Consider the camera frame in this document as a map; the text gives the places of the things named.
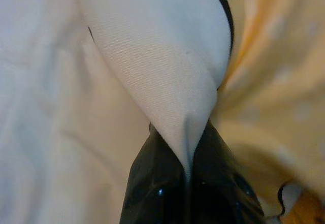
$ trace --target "white sleeve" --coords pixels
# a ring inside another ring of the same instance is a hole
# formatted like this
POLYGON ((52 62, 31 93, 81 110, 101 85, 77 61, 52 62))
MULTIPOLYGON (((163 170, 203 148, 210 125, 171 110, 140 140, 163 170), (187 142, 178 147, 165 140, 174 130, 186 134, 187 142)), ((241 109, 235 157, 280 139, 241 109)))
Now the white sleeve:
POLYGON ((80 0, 93 39, 185 172, 231 51, 220 0, 80 0))

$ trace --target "black glossy material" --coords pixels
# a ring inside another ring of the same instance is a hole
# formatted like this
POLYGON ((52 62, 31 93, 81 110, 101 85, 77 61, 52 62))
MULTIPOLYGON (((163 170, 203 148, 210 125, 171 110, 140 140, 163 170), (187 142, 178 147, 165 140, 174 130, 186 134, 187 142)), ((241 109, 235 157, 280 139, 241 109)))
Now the black glossy material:
POLYGON ((254 191, 236 168, 230 150, 208 122, 194 153, 192 224, 265 223, 254 191))
POLYGON ((184 170, 157 130, 130 170, 120 224, 183 224, 184 170))

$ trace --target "yellow polka dot fabric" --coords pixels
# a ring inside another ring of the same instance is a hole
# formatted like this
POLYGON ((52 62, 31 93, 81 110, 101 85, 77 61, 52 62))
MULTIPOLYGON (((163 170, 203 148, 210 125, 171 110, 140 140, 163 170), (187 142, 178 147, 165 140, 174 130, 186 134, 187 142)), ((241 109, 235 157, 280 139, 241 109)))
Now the yellow polka dot fabric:
POLYGON ((325 0, 243 1, 212 120, 272 216, 289 180, 325 198, 325 0))

